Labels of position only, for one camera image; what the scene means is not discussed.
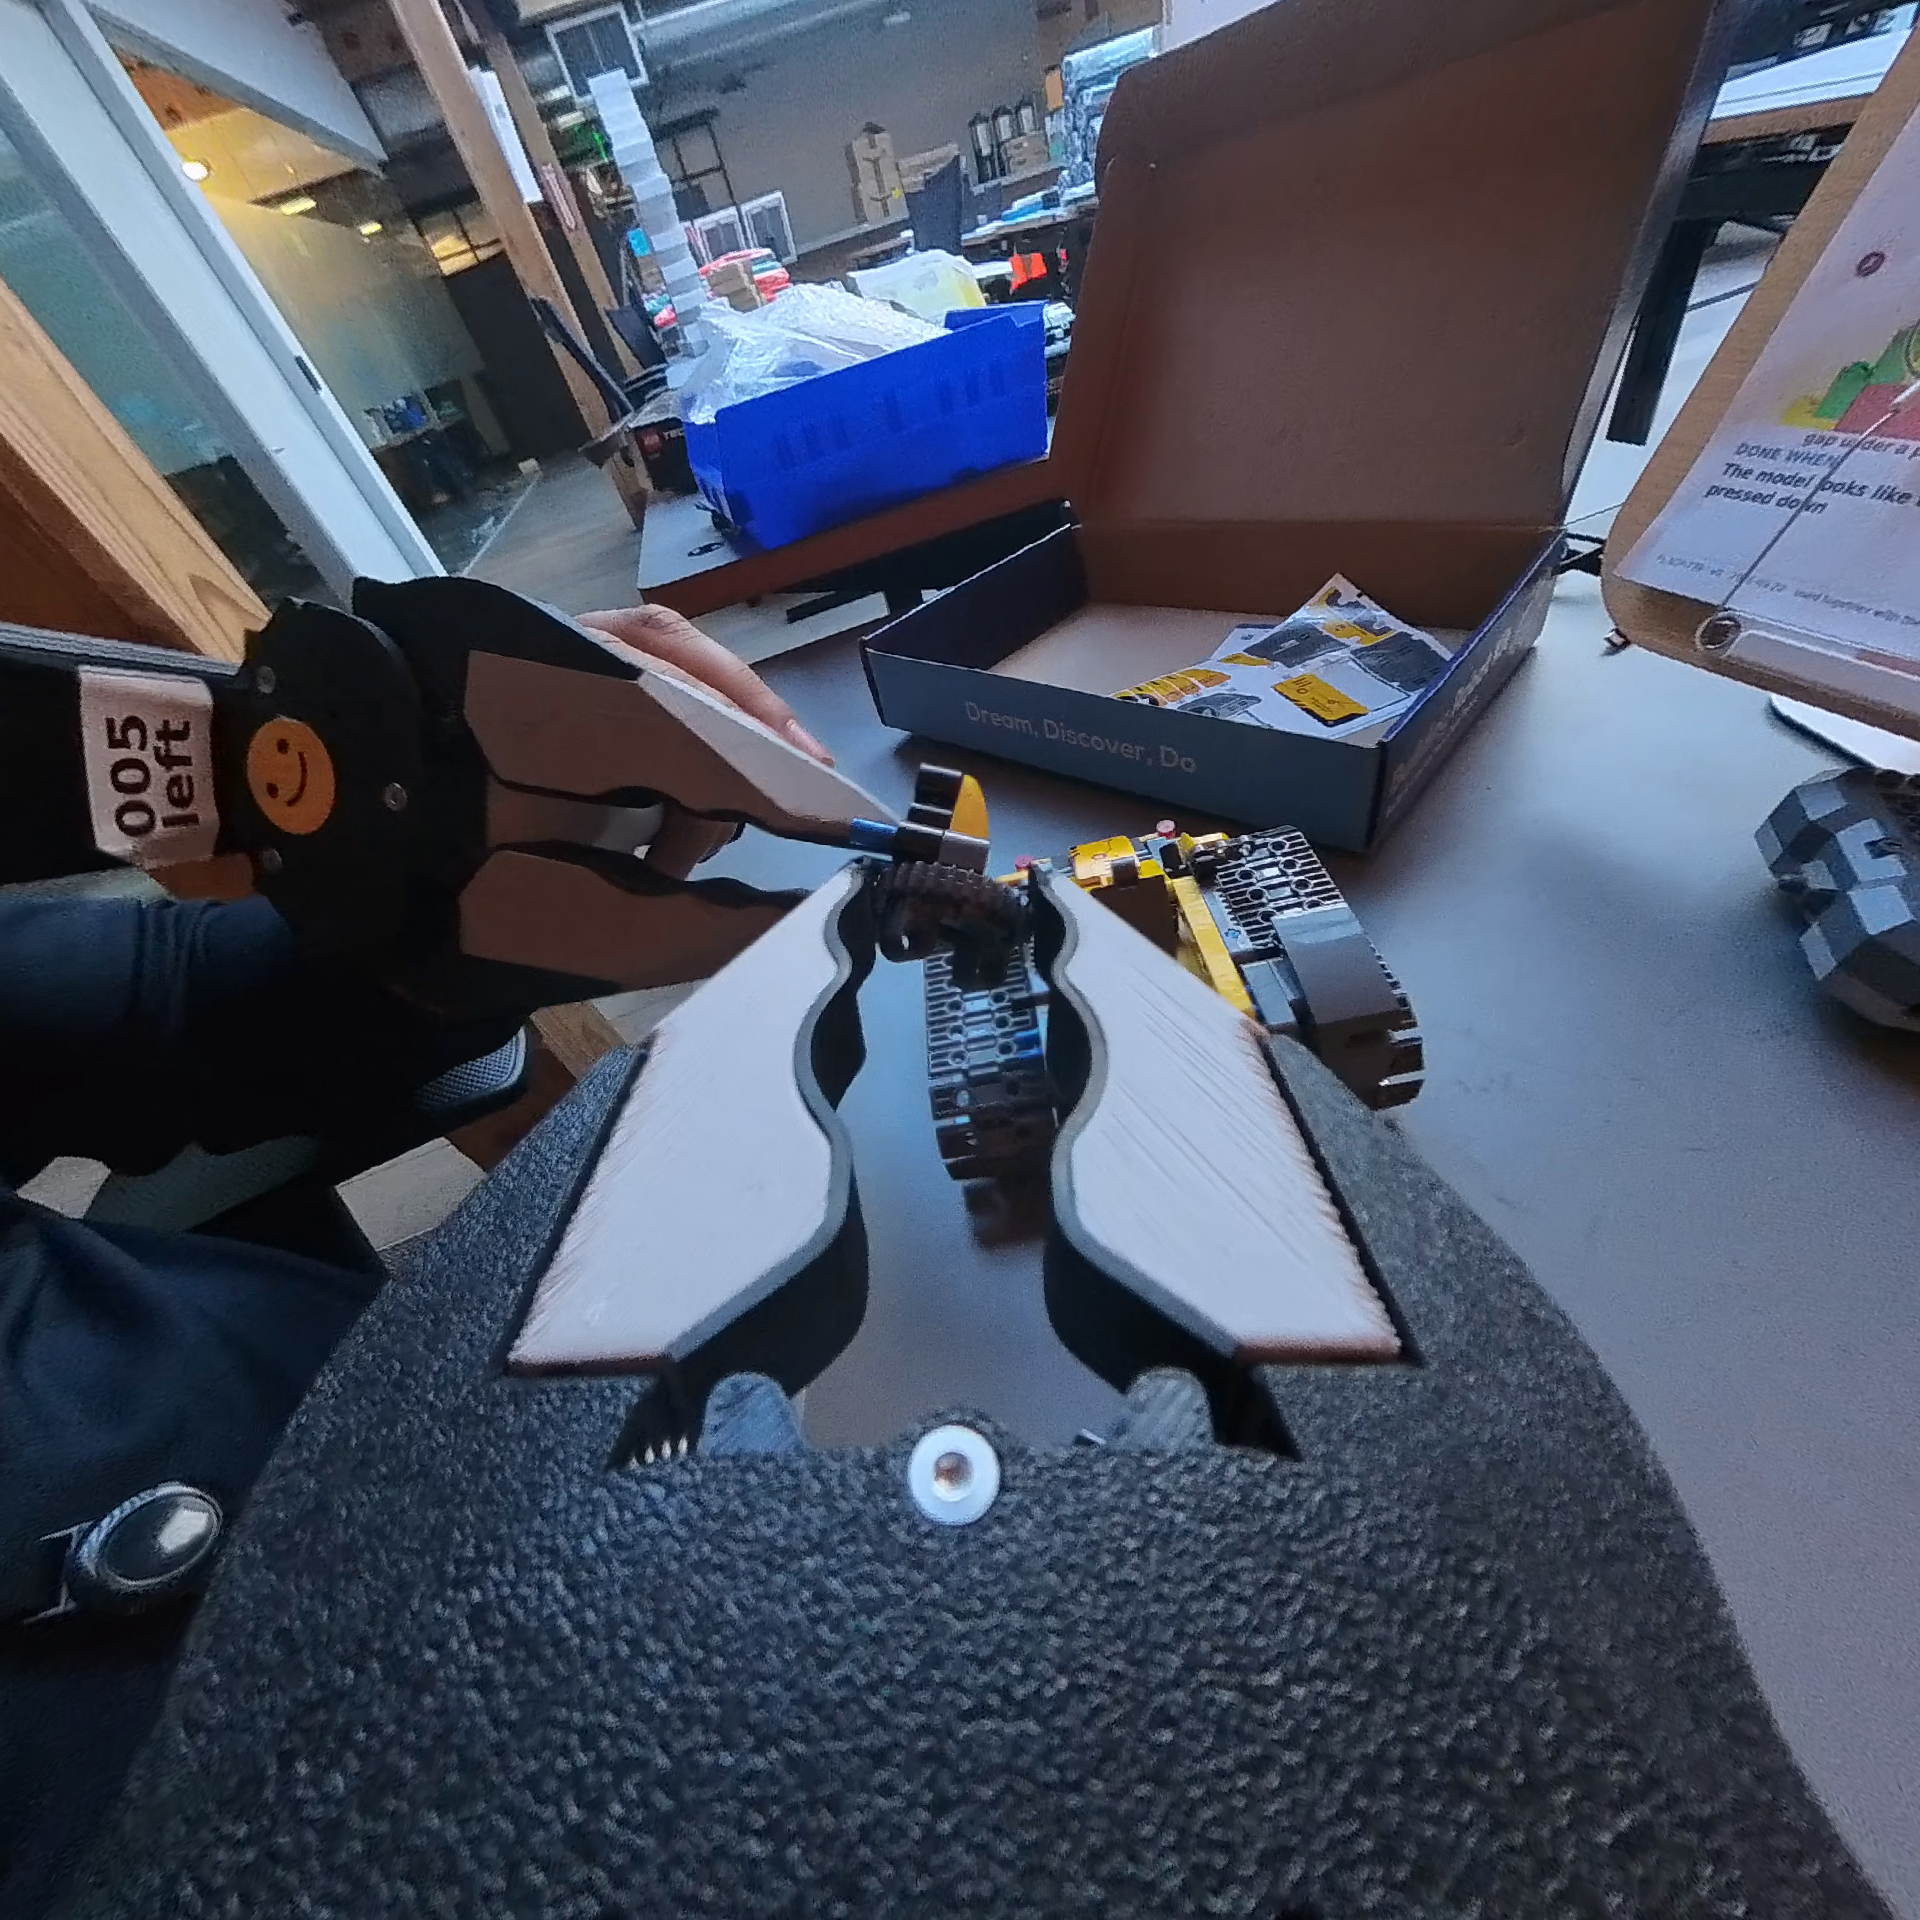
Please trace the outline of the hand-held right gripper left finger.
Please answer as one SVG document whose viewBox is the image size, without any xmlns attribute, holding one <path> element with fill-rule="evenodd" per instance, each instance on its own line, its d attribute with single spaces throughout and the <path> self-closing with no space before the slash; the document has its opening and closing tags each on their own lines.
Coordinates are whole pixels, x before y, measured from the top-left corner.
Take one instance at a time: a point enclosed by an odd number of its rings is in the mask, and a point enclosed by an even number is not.
<svg viewBox="0 0 1920 1920">
<path fill-rule="evenodd" d="M 834 872 L 651 1029 L 508 1345 L 511 1373 L 691 1365 L 851 1224 L 867 872 Z"/>
</svg>

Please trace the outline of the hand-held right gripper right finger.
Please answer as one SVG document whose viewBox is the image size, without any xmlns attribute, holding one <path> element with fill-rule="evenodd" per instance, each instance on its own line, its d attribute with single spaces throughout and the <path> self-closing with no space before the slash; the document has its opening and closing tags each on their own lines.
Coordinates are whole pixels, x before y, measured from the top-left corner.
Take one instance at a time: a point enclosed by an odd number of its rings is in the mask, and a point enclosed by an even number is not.
<svg viewBox="0 0 1920 1920">
<path fill-rule="evenodd" d="M 1069 1244 L 1234 1365 L 1400 1359 L 1264 1029 L 1074 879 L 1038 875 Z"/>
</svg>

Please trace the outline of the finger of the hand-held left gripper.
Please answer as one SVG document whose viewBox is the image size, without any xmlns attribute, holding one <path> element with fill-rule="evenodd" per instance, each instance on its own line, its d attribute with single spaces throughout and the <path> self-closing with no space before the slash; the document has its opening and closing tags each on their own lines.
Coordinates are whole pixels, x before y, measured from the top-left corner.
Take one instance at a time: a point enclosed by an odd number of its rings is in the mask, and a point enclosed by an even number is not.
<svg viewBox="0 0 1920 1920">
<path fill-rule="evenodd" d="M 832 847 L 851 847 L 856 822 L 901 822 L 757 718 L 659 672 L 587 674 L 477 649 L 474 741 L 497 783 L 570 799 L 651 793 Z"/>
<path fill-rule="evenodd" d="M 590 997 L 721 973 L 811 980 L 811 899 L 637 863 L 491 850 L 455 902 L 455 997 Z"/>
</svg>

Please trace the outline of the yellow grey toy bulldozer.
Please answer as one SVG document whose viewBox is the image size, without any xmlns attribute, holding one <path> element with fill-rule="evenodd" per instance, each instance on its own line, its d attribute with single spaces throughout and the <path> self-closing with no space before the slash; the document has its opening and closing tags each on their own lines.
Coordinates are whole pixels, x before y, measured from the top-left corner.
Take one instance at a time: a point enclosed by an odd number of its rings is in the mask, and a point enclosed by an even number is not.
<svg viewBox="0 0 1920 1920">
<path fill-rule="evenodd" d="M 1411 1101 L 1423 1043 L 1400 980 L 1296 830 L 1074 847 L 985 869 L 984 793 L 924 766 L 901 826 L 855 822 L 851 847 L 901 864 L 874 884 L 891 958 L 924 963 L 924 1073 L 935 1147 L 958 1186 L 1120 1182 L 1172 1147 L 1248 1169 L 1278 1153 L 1270 1041 L 1301 1043 L 1370 1110 Z"/>
</svg>

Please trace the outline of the grey desk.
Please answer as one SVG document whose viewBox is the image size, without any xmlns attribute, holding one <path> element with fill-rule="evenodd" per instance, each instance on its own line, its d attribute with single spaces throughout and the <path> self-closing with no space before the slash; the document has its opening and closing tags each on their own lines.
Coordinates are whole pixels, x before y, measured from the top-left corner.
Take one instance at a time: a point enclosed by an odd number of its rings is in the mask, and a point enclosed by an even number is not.
<svg viewBox="0 0 1920 1920">
<path fill-rule="evenodd" d="M 1618 1382 L 1805 1777 L 1916 1915 L 1916 1041 L 1820 997 L 1752 841 L 1831 757 L 1607 633 L 1563 576 L 1423 796 L 1327 869 L 1423 1029 L 1391 1119 Z M 1028 1194 L 992 1212 L 931 1147 L 919 968 L 874 964 L 862 1025 L 872 1293 L 807 1439 L 954 1402 L 1027 1443 L 1100 1427 Z"/>
</svg>

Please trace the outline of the person's left hand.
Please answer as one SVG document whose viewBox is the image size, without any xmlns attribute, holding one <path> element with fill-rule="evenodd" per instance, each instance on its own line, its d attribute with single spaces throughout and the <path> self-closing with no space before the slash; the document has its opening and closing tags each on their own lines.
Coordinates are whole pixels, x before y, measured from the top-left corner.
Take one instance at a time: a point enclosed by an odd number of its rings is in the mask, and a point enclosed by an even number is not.
<svg viewBox="0 0 1920 1920">
<path fill-rule="evenodd" d="M 783 735 L 818 766 L 834 766 L 832 753 L 800 726 L 789 702 L 732 649 L 686 620 L 686 613 L 666 608 L 623 608 L 576 613 L 576 623 L 598 633 L 610 646 L 622 646 L 659 674 L 705 684 L 716 701 L 750 713 L 757 726 Z"/>
</svg>

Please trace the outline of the wooden table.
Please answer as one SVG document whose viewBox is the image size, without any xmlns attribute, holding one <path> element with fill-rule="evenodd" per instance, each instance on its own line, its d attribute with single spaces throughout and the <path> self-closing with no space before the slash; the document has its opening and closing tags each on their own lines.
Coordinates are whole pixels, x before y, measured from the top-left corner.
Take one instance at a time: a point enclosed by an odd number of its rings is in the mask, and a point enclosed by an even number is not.
<svg viewBox="0 0 1920 1920">
<path fill-rule="evenodd" d="M 689 494 L 647 510 L 636 586 L 647 602 L 686 617 L 779 594 L 879 594 L 901 613 L 921 594 L 962 586 L 1064 524 L 1069 499 L 1046 461 L 996 466 L 787 547 L 716 528 L 705 504 Z"/>
</svg>

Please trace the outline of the blue plastic bin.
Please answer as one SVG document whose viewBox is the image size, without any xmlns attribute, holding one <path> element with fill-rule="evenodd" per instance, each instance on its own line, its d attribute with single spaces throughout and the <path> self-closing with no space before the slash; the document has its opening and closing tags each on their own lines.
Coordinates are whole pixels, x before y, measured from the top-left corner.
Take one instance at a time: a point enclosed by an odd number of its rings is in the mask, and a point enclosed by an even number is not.
<svg viewBox="0 0 1920 1920">
<path fill-rule="evenodd" d="M 924 340 L 686 425 L 697 493 L 757 550 L 1043 455 L 1043 308 L 949 311 Z"/>
</svg>

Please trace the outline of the white plastic bag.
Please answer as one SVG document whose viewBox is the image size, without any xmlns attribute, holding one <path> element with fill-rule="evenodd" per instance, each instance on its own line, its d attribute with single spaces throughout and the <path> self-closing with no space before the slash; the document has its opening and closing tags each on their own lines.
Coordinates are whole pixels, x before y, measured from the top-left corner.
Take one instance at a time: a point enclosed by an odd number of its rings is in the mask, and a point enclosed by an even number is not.
<svg viewBox="0 0 1920 1920">
<path fill-rule="evenodd" d="M 910 250 L 848 285 L 789 285 L 757 308 L 710 300 L 699 318 L 705 353 L 678 393 L 678 416 L 710 425 L 732 401 L 924 345 L 949 311 L 979 308 L 973 263 L 949 250 Z"/>
</svg>

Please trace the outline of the navy box base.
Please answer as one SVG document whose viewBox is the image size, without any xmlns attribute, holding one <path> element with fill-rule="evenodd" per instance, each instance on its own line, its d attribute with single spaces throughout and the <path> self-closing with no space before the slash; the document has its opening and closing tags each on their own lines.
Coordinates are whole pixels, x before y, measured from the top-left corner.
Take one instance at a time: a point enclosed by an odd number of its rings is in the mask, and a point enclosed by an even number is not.
<svg viewBox="0 0 1920 1920">
<path fill-rule="evenodd" d="M 862 641 L 874 713 L 943 745 L 1155 799 L 1248 830 L 1290 826 L 1323 850 L 1374 850 L 1427 793 L 1532 652 L 1563 554 L 1562 533 L 1388 533 L 1402 571 L 1364 571 L 1388 613 L 1454 641 L 1436 682 L 1378 741 L 1260 729 L 1126 702 L 1120 689 L 1196 669 L 1234 623 L 1299 610 L 1333 576 L 1290 559 L 1284 586 L 1203 586 L 1203 608 L 1120 601 L 1082 528 L 1041 541 L 885 620 Z"/>
</svg>

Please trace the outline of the person's dark blue jacket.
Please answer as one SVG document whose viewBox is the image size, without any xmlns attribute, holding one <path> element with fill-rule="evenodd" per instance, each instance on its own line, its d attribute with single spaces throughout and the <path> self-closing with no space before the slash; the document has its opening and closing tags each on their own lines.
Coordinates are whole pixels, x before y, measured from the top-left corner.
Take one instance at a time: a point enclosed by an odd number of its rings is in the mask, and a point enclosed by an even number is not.
<svg viewBox="0 0 1920 1920">
<path fill-rule="evenodd" d="M 2 889 L 2 1915 L 82 1870 L 180 1665 L 200 1578 L 61 1609 L 66 1533 L 162 1485 L 233 1521 L 386 1268 L 334 1204 L 226 1234 L 32 1204 L 47 1163 L 354 1139 L 528 1009 L 439 1013 L 334 968 L 270 902 Z"/>
</svg>

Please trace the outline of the printed booklet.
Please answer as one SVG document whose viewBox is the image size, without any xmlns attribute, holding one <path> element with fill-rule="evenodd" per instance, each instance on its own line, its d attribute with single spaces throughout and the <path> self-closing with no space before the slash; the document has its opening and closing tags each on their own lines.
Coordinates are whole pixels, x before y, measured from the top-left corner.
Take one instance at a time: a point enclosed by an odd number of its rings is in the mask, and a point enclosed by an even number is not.
<svg viewBox="0 0 1920 1920">
<path fill-rule="evenodd" d="M 1333 576 L 1289 617 L 1241 620 L 1207 661 L 1126 684 L 1116 701 L 1374 745 L 1454 652 L 1454 637 L 1402 623 Z"/>
</svg>

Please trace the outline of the black toy part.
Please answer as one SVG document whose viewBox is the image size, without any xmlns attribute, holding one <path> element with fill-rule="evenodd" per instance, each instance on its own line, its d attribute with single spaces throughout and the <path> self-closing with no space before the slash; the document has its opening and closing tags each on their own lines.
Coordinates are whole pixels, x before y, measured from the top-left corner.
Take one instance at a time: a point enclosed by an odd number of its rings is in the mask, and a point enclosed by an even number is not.
<svg viewBox="0 0 1920 1920">
<path fill-rule="evenodd" d="M 1796 911 L 1820 991 L 1857 1018 L 1916 1029 L 1916 774 L 1831 773 L 1794 787 L 1758 850 Z"/>
</svg>

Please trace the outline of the open cardboard box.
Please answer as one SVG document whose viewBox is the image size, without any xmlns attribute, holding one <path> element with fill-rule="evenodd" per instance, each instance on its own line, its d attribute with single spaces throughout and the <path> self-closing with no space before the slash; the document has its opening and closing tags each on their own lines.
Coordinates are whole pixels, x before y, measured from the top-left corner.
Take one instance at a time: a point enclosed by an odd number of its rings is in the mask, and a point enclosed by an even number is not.
<svg viewBox="0 0 1920 1920">
<path fill-rule="evenodd" d="M 1092 601 L 1474 629 L 1562 533 L 1727 4 L 1272 4 L 1130 70 L 1051 455 Z"/>
</svg>

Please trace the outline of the instruction sheet board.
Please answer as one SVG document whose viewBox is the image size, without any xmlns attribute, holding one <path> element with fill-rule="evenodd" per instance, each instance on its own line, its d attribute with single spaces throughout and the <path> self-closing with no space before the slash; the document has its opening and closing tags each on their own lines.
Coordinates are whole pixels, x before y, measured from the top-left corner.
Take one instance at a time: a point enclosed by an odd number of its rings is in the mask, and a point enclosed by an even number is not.
<svg viewBox="0 0 1920 1920">
<path fill-rule="evenodd" d="M 1916 41 L 1610 524 L 1668 661 L 1916 735 Z"/>
</svg>

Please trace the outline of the wooden post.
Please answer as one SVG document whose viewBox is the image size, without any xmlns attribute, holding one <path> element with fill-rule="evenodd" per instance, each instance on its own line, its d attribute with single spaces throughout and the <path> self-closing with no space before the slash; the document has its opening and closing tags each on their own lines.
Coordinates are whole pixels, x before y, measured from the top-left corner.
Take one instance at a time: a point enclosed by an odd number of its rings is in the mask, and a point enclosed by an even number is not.
<svg viewBox="0 0 1920 1920">
<path fill-rule="evenodd" d="M 240 661 L 270 617 L 2 292 L 2 620 Z"/>
</svg>

